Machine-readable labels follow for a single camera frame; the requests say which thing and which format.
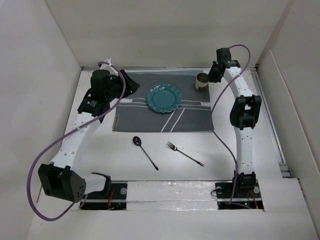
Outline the white and brown cup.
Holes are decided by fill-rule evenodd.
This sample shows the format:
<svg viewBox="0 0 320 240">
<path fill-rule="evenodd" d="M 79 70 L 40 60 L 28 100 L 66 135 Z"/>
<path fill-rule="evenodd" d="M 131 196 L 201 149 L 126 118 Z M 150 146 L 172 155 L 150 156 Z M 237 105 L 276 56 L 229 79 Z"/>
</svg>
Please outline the white and brown cup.
<svg viewBox="0 0 320 240">
<path fill-rule="evenodd" d="M 198 73 L 195 78 L 195 88 L 199 91 L 205 90 L 209 84 L 209 76 L 205 72 Z"/>
</svg>

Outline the teal ceramic plate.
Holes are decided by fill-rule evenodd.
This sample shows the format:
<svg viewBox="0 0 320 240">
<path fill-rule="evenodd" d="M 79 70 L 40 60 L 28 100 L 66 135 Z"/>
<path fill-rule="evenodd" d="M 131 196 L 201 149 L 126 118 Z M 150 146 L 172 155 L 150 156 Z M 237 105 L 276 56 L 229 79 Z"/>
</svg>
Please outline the teal ceramic plate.
<svg viewBox="0 0 320 240">
<path fill-rule="evenodd" d="M 146 104 L 157 113 L 171 113 L 182 102 L 181 91 L 172 84 L 158 84 L 146 94 Z"/>
</svg>

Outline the grey striped cloth placemat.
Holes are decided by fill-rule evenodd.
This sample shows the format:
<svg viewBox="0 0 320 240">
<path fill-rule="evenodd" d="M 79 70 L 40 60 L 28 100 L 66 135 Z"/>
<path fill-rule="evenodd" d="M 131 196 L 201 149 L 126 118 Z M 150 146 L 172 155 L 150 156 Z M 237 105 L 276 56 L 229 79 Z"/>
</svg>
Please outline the grey striped cloth placemat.
<svg viewBox="0 0 320 240">
<path fill-rule="evenodd" d="M 126 133 L 209 132 L 211 101 L 209 89 L 195 88 L 200 70 L 137 71 L 128 76 L 139 83 L 139 89 L 120 101 L 116 107 L 112 130 Z M 182 95 L 177 109 L 157 112 L 146 102 L 152 87 L 168 84 Z"/>
</svg>

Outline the dark metal spoon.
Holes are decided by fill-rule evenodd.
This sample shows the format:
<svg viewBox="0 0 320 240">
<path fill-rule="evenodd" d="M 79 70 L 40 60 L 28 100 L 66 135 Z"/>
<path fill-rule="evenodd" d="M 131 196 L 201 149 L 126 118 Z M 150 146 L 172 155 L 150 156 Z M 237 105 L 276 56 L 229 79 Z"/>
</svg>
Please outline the dark metal spoon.
<svg viewBox="0 0 320 240">
<path fill-rule="evenodd" d="M 138 137 L 138 136 L 134 136 L 132 138 L 133 144 L 136 145 L 137 147 L 140 147 L 142 149 L 142 151 L 144 152 L 144 154 L 147 156 L 147 158 L 149 159 L 149 161 L 151 162 L 151 164 L 153 165 L 153 167 L 158 171 L 159 167 L 155 164 L 155 162 L 151 159 L 151 157 L 147 154 L 147 152 L 145 151 L 145 149 L 142 147 L 142 140 Z"/>
</svg>

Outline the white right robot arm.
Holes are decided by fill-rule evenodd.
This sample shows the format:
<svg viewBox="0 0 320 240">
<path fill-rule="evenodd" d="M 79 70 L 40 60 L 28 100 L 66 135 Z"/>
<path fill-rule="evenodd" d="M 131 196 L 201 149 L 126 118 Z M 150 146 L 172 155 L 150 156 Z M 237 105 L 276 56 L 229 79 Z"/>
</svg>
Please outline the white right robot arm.
<svg viewBox="0 0 320 240">
<path fill-rule="evenodd" d="M 212 111 L 227 88 L 231 89 L 234 96 L 229 120 L 236 136 L 236 154 L 231 155 L 235 162 L 235 169 L 231 193 L 226 197 L 231 202 L 233 198 L 243 197 L 256 186 L 252 142 L 254 128 L 259 120 L 262 98 L 250 90 L 243 77 L 243 72 L 249 64 L 241 68 L 239 61 L 232 59 L 230 49 L 230 47 L 224 47 L 216 50 L 216 61 L 213 62 L 208 79 L 210 83 L 219 83 L 222 79 L 227 81 L 226 87 L 213 104 Z"/>
</svg>

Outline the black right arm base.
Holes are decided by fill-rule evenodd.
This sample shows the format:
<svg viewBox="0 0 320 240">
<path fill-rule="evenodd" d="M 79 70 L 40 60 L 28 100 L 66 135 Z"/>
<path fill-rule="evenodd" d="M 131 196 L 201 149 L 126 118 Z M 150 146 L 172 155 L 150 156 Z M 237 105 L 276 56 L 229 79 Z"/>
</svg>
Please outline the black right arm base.
<svg viewBox="0 0 320 240">
<path fill-rule="evenodd" d="M 232 201 L 228 204 L 232 196 L 232 191 L 233 183 L 231 181 L 218 181 L 214 184 L 214 188 L 210 194 L 216 198 L 218 210 L 264 209 L 258 182 L 255 187 L 250 190 L 244 190 L 242 192 L 235 190 Z"/>
</svg>

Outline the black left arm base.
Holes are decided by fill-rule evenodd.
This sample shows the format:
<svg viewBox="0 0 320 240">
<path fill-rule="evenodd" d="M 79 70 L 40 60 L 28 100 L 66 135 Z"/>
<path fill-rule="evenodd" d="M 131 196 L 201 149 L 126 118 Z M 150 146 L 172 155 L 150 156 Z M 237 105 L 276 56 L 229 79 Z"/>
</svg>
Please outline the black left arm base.
<svg viewBox="0 0 320 240">
<path fill-rule="evenodd" d="M 79 208 L 88 211 L 122 211 L 127 209 L 128 183 L 112 181 L 108 192 L 92 192 L 80 202 Z"/>
</svg>

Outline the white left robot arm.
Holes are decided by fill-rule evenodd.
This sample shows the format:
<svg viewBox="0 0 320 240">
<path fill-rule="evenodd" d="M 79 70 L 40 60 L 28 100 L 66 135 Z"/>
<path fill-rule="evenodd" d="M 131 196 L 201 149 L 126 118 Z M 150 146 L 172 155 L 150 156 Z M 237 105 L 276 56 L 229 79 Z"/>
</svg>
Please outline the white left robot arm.
<svg viewBox="0 0 320 240">
<path fill-rule="evenodd" d="M 120 102 L 135 93 L 140 85 L 127 73 L 118 70 L 111 58 L 99 63 L 92 72 L 90 88 L 77 109 L 74 126 L 58 153 L 48 164 L 41 164 L 38 176 L 47 196 L 78 203 L 85 195 L 95 193 L 100 198 L 111 194 L 111 178 L 93 172 L 88 176 L 78 174 L 81 159 L 94 132 L 102 124 L 106 114 Z"/>
</svg>

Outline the dark metal fork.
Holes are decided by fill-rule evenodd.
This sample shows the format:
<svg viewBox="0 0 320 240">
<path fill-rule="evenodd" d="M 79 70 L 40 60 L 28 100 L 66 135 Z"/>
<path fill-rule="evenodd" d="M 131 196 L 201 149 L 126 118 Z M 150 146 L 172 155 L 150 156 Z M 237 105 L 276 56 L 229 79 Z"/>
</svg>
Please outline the dark metal fork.
<svg viewBox="0 0 320 240">
<path fill-rule="evenodd" d="M 173 150 L 173 151 L 175 151 L 175 152 L 179 152 L 180 154 L 182 154 L 183 156 L 191 159 L 192 161 L 194 161 L 195 163 L 197 163 L 197 164 L 200 165 L 201 167 L 204 167 L 204 166 L 205 166 L 202 162 L 194 159 L 193 157 L 191 157 L 191 156 L 187 155 L 186 153 L 182 152 L 181 150 L 179 150 L 179 149 L 178 149 L 174 144 L 172 144 L 170 141 L 168 141 L 166 145 L 167 145 L 171 150 Z"/>
</svg>

